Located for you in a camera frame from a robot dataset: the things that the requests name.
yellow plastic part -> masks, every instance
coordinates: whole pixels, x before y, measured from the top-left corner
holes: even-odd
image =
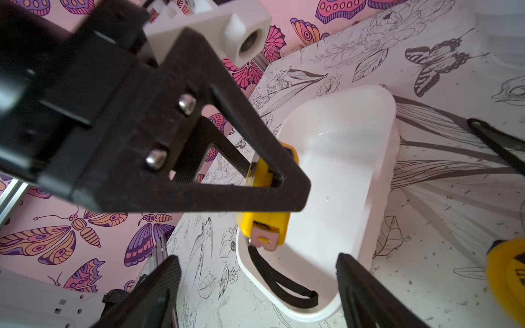
[[[505,241],[487,256],[487,280],[500,305],[525,326],[525,239]]]
[[[290,145],[282,143],[283,147],[290,149],[293,153],[293,160],[299,164],[299,157],[297,151]],[[273,173],[269,172],[268,165],[261,158],[255,163],[255,170],[248,173],[246,178],[246,185],[252,187],[265,187],[271,186],[271,181],[274,178]],[[286,231],[288,230],[288,221],[290,219],[290,213],[255,213],[245,212],[239,213],[237,216],[237,224],[240,227],[240,231],[246,237],[251,236],[251,230],[253,229],[254,222],[266,225],[271,230],[279,231],[279,245],[284,244],[286,238]]]

line-art bird drawing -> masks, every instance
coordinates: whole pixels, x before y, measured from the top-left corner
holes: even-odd
[[[212,229],[212,219],[209,217],[208,217],[208,220],[205,220],[202,222],[202,233],[198,235],[197,238],[195,239],[195,242],[193,243],[192,252],[190,253],[190,259],[188,260],[187,268],[190,266],[190,263],[192,262],[195,254],[197,254],[197,252],[200,251],[197,270],[195,271],[195,277],[193,279],[194,283],[195,283],[195,280],[197,280],[197,276],[198,276],[198,280],[201,279],[202,267],[203,267],[203,262],[204,262],[204,251],[206,250],[206,245],[208,244],[208,240],[211,246],[211,251],[210,251],[210,257],[211,257],[212,252],[213,252],[213,229]]]

metal clip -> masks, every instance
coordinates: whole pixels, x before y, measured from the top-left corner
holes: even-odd
[[[271,230],[266,225],[254,222],[249,239],[251,245],[274,251],[279,244],[279,231]]]

leaf drawing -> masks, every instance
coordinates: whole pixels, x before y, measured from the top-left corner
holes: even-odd
[[[213,274],[208,273],[208,275],[204,277],[197,290],[201,299],[207,299],[212,294],[214,282],[215,277]]]
[[[456,268],[454,273],[465,278],[485,280],[485,268]]]
[[[377,239],[374,257],[387,256],[403,243],[403,235],[393,215],[386,216],[381,223],[381,230]]]
[[[478,174],[514,174],[512,167],[492,167],[480,163],[419,160],[398,161],[394,167],[391,189],[407,187],[418,182]]]
[[[389,54],[389,49],[381,49],[368,57],[361,60],[358,66],[355,68],[354,79],[352,82],[356,82],[372,73],[379,65],[381,65],[386,58],[386,55]]]
[[[219,287],[219,299],[221,299],[221,296],[226,291],[226,286],[228,286],[228,266],[224,266],[223,275],[220,278],[220,287]]]
[[[281,311],[275,306],[275,304],[272,304],[274,307],[275,314],[279,318],[279,321],[286,327],[286,328],[292,328],[292,326],[288,323],[288,321],[285,319],[285,317],[282,315]]]

yellow tape measure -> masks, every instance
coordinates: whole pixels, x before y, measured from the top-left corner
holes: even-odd
[[[505,241],[487,256],[487,280],[501,306],[525,326],[525,239]]]
[[[297,151],[290,145],[281,143],[293,160],[299,164]],[[275,176],[268,165],[258,156],[254,157],[246,177],[246,186],[270,188]],[[266,250],[275,250],[277,245],[285,242],[290,213],[255,213],[244,212],[237,216],[240,231],[250,238],[252,245],[264,247]]]

